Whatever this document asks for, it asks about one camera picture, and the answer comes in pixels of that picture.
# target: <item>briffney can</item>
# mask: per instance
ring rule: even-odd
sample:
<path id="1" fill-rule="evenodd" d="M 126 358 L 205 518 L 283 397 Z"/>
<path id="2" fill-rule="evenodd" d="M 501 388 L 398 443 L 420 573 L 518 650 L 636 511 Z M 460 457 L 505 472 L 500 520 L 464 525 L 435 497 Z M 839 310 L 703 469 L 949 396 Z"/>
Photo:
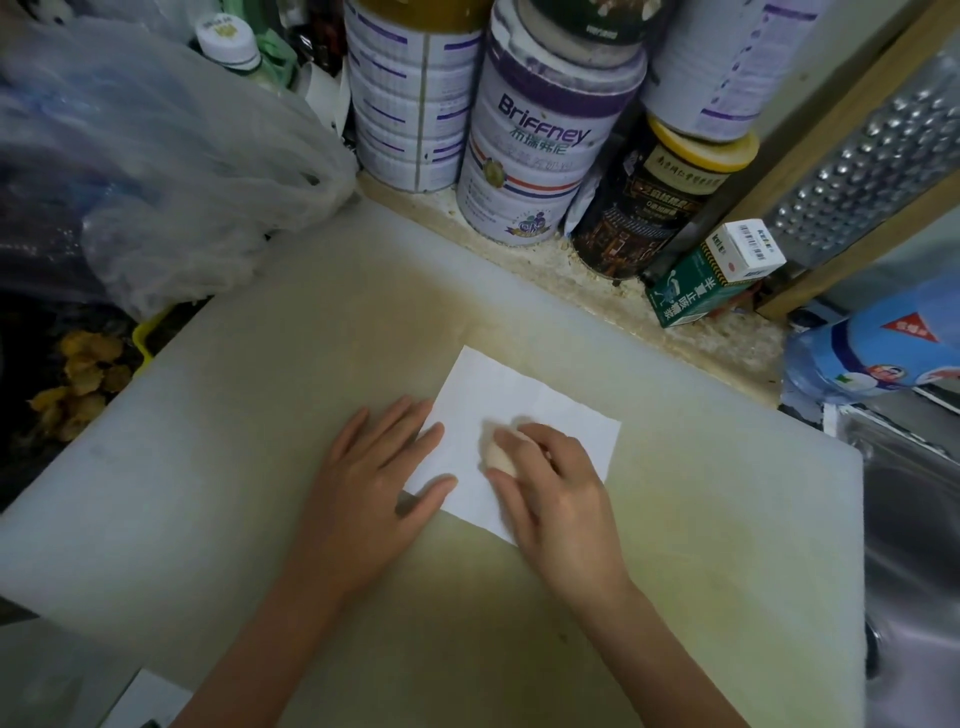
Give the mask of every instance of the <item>briffney can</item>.
<path id="1" fill-rule="evenodd" d="M 642 52 L 606 70 L 564 61 L 497 0 L 457 184 L 467 222 L 508 245 L 553 236 L 645 69 Z"/>

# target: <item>stainless steel sink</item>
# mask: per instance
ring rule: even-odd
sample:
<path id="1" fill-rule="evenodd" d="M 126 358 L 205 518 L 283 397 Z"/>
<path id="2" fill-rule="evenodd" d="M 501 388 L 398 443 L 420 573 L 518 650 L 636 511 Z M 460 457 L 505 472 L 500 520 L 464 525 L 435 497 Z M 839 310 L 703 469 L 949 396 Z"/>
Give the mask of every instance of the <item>stainless steel sink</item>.
<path id="1" fill-rule="evenodd" d="M 867 726 L 957 728 L 960 465 L 869 411 L 835 424 L 864 454 Z"/>

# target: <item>forearm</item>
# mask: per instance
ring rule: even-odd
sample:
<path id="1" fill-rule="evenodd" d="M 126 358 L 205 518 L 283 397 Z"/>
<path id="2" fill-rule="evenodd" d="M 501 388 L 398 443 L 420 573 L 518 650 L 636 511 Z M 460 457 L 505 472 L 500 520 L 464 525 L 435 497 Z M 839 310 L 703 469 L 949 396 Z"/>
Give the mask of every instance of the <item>forearm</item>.
<path id="1" fill-rule="evenodd" d="M 578 620 L 647 728 L 747 728 L 633 585 Z"/>
<path id="2" fill-rule="evenodd" d="M 172 728 L 272 728 L 338 612 L 281 579 Z"/>

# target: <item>left hand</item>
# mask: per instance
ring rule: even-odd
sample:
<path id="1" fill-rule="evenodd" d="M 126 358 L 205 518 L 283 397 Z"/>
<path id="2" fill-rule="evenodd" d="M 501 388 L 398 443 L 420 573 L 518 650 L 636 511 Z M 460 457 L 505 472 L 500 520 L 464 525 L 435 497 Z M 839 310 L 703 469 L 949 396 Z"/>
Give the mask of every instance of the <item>left hand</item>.
<path id="1" fill-rule="evenodd" d="M 406 516 L 396 513 L 403 485 L 444 437 L 436 423 L 411 442 L 432 408 L 402 397 L 367 432 L 366 407 L 350 419 L 320 466 L 281 579 L 339 605 L 414 542 L 457 484 L 442 477 Z"/>

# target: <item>paper sheet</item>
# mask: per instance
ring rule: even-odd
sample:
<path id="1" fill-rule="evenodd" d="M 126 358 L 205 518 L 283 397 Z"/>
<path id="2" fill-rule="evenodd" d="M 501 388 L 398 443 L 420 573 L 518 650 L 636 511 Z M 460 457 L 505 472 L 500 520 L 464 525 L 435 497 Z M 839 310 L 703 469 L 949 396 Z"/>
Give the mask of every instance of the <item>paper sheet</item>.
<path id="1" fill-rule="evenodd" d="M 404 490 L 417 494 L 439 475 L 460 482 L 446 498 L 444 510 L 486 528 L 515 544 L 500 512 L 500 503 L 483 474 L 483 450 L 498 426 L 539 422 L 576 437 L 606 480 L 620 423 L 604 417 L 540 381 L 464 347 L 447 376 L 423 426 L 444 423 L 444 439 L 420 464 Z"/>

